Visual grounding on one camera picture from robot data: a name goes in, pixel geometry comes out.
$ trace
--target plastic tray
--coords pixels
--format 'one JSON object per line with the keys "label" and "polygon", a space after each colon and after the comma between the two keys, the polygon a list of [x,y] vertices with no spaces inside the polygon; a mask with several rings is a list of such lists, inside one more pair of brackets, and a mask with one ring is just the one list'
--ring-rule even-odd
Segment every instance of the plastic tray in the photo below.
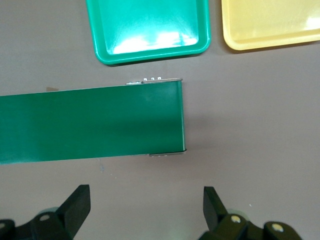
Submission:
{"label": "plastic tray", "polygon": [[113,65],[199,54],[210,44],[208,0],[86,0],[96,57]]}
{"label": "plastic tray", "polygon": [[319,0],[222,0],[225,42],[235,50],[320,40]]}

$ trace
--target gray surface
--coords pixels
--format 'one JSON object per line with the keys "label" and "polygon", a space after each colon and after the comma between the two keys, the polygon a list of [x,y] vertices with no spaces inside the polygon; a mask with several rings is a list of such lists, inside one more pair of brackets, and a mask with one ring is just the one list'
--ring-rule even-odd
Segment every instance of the gray surface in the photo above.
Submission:
{"label": "gray surface", "polygon": [[0,219],[17,225],[90,184],[77,240],[196,240],[203,186],[258,226],[320,236],[320,43],[245,53],[224,44],[211,0],[202,55],[109,67],[95,57],[85,1],[0,1],[0,95],[183,78],[184,155],[0,166]]}

